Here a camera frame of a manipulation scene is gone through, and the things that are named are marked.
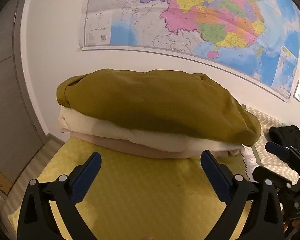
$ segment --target yellow cloth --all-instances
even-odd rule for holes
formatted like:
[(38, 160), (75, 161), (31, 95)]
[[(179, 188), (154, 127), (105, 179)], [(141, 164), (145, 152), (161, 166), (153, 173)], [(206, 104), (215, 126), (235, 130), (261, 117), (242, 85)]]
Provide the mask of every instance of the yellow cloth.
[[(70, 138), (39, 176), (54, 181), (83, 164), (93, 151), (101, 169), (85, 199), (76, 207), (98, 240), (204, 239), (225, 204), (214, 193), (199, 158), (150, 159), (115, 152)], [(242, 157), (220, 159), (233, 173), (245, 176)], [(71, 239), (55, 202), (50, 202), (63, 238)], [(249, 202), (231, 239), (237, 239), (249, 212)], [(9, 216), (17, 228), (19, 210)]]
[(205, 74), (101, 69), (69, 78), (58, 103), (129, 130), (183, 134), (251, 147), (259, 120)]

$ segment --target pink fabric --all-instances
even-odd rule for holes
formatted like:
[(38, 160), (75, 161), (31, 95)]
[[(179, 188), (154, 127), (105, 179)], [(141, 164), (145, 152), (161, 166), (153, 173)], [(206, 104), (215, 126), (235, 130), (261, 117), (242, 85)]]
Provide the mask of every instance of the pink fabric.
[[(201, 151), (189, 151), (189, 152), (164, 152), (141, 144), (132, 143), (128, 140), (120, 140), (106, 137), (99, 137), (95, 135), (83, 134), (78, 132), (70, 132), (71, 137), (79, 138), (83, 141), (93, 143), (114, 151), (123, 152), (132, 155), (138, 155), (154, 159), (167, 159), (167, 158), (193, 158), (200, 157)], [(228, 155), (228, 152), (212, 152), (217, 157), (220, 155)]]

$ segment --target blue gripper pad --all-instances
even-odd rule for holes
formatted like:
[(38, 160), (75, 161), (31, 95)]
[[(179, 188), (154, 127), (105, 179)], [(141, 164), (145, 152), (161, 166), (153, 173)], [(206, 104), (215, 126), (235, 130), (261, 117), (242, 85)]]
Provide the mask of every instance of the blue gripper pad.
[(227, 166), (220, 164), (207, 150), (201, 154), (201, 167), (206, 173), (219, 200), (227, 205), (232, 200), (233, 174)]
[(284, 162), (289, 161), (289, 154), (290, 154), (289, 149), (282, 147), (281, 145), (276, 144), (274, 142), (267, 142), (265, 149), (267, 152), (270, 152), (273, 155), (277, 156), (280, 160)]
[(70, 200), (73, 204), (81, 202), (101, 168), (101, 155), (94, 152), (83, 164), (76, 166), (70, 173)]

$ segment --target bed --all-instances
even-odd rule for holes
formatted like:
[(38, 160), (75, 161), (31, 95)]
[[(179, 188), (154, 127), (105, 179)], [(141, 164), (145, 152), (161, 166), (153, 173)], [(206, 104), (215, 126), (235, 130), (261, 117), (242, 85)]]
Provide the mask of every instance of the bed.
[[(85, 199), (76, 205), (99, 240), (204, 239), (222, 214), (225, 204), (213, 191), (199, 158), (150, 159), (123, 154), (70, 138), (39, 176), (39, 182), (69, 174), (97, 151), (102, 167)], [(218, 158), (236, 174), (245, 174), (241, 155)], [(55, 202), (52, 211), (63, 238), (71, 239)], [(238, 238), (249, 212), (242, 214), (231, 239)], [(17, 228), (19, 209), (9, 216)]]

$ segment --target beige fabric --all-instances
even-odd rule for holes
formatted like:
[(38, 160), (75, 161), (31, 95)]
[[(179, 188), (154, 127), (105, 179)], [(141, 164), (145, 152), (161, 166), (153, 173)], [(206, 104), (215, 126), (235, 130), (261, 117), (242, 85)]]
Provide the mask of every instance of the beige fabric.
[(74, 131), (100, 137), (128, 140), (166, 152), (202, 152), (205, 150), (216, 152), (242, 148), (242, 145), (192, 138), (181, 134), (129, 130), (109, 121), (99, 120), (63, 106), (60, 111), (59, 123), (62, 132)]
[[(165, 152), (158, 149), (150, 148), (141, 144), (132, 143), (128, 140), (120, 140), (113, 138), (100, 137), (95, 135), (83, 134), (78, 132), (70, 132), (70, 137), (76, 137), (83, 141), (93, 143), (114, 151), (122, 153), (133, 154), (154, 159), (178, 159), (178, 158), (193, 158), (200, 157), (202, 151), (188, 151), (188, 152)], [(228, 151), (211, 152), (213, 156), (227, 157)]]
[(246, 110), (255, 115), (261, 124), (261, 136), (255, 143), (255, 146), (262, 165), (265, 168), (291, 180), (293, 184), (296, 184), (299, 179), (297, 172), (291, 169), (286, 163), (279, 160), (277, 156), (267, 152), (265, 149), (265, 145), (268, 141), (266, 136), (268, 136), (270, 127), (281, 127), (282, 122), (251, 107), (247, 106)]

